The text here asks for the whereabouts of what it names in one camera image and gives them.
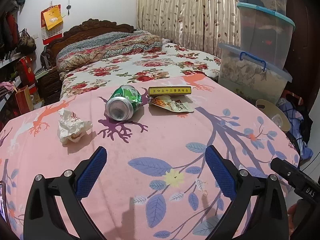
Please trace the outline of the person's right hand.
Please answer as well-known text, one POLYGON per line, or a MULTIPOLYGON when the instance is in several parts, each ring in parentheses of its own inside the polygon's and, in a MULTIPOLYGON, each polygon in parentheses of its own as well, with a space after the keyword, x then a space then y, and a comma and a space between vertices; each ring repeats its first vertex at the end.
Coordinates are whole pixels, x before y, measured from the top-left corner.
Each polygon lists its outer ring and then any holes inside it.
POLYGON ((295 230, 295 225, 293 223, 293 217, 296 213, 296 209, 297 209, 297 203, 293 204, 291 207, 289 207, 288 211, 287 211, 287 215, 288 215, 288 223, 289 223, 289 235, 291 236, 295 230))

